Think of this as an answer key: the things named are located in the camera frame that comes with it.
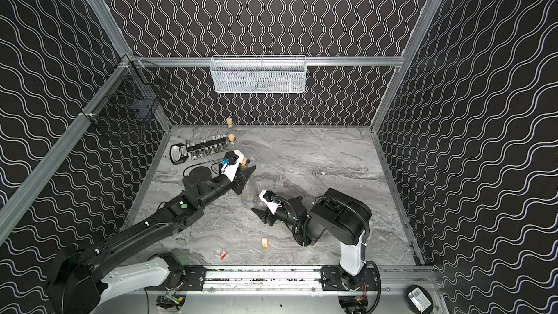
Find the tall clear corked bottle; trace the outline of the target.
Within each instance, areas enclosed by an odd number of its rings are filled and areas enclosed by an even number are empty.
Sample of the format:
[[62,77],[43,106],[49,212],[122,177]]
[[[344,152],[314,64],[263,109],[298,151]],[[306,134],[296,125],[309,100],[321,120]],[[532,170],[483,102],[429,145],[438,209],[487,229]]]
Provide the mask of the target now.
[[258,188],[254,178],[250,177],[240,195],[241,202],[244,206],[255,207],[258,203]]

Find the clear bottle with orange label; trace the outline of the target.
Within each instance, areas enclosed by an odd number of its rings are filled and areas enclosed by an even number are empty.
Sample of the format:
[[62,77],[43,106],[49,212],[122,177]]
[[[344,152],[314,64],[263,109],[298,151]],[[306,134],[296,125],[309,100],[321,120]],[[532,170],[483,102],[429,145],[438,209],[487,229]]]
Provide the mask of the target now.
[[239,150],[240,141],[234,134],[228,135],[228,151]]

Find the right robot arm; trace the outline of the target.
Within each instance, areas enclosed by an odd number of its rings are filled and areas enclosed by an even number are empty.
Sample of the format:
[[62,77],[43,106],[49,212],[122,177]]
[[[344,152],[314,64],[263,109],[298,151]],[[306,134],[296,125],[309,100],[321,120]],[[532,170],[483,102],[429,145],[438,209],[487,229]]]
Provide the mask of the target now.
[[326,286],[344,290],[362,289],[366,280],[366,243],[371,234],[371,210],[363,202],[332,188],[318,196],[310,209],[301,196],[285,197],[271,190],[259,195],[264,208],[251,211],[266,225],[285,225],[301,247],[310,247],[325,233],[340,244],[337,273]]

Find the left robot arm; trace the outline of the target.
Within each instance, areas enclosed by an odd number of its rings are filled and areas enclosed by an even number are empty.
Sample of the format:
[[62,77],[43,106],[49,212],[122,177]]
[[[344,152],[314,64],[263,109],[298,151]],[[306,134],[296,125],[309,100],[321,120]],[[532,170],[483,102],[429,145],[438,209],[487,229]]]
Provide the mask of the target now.
[[55,256],[45,285],[55,313],[89,313],[108,293],[104,282],[112,270],[162,239],[178,234],[204,215],[211,203],[229,191],[240,194],[255,167],[232,169],[231,176],[197,167],[183,177],[183,191],[151,216],[96,244],[70,244]]

